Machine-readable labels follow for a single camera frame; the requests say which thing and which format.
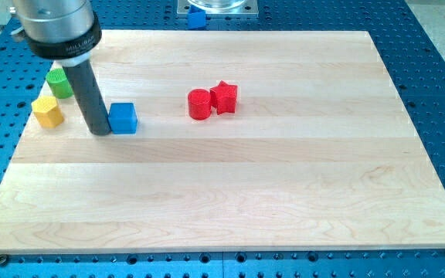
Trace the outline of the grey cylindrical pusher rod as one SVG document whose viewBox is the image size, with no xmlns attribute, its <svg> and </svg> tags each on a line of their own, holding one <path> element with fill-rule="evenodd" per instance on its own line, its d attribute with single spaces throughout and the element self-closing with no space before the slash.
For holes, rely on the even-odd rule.
<svg viewBox="0 0 445 278">
<path fill-rule="evenodd" d="M 108 112 L 90 61 L 63 66 L 76 102 L 90 133 L 104 136 L 111 132 Z"/>
</svg>

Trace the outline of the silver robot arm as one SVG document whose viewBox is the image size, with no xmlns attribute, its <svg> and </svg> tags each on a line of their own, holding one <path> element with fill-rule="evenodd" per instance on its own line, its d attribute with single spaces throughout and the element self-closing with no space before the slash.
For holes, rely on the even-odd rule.
<svg viewBox="0 0 445 278">
<path fill-rule="evenodd" d="M 109 134 L 107 108 L 90 63 L 90 52 L 102 38 L 90 1 L 13 0 L 12 4 L 21 24 L 15 35 L 35 55 L 61 65 L 89 132 Z"/>
</svg>

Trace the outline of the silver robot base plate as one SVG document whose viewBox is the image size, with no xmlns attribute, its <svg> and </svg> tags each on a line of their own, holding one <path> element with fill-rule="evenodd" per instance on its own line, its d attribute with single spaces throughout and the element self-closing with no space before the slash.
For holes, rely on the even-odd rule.
<svg viewBox="0 0 445 278">
<path fill-rule="evenodd" d="M 210 17 L 256 18 L 259 15 L 257 0 L 177 0 L 177 15 L 185 18 L 191 6 L 203 9 Z"/>
</svg>

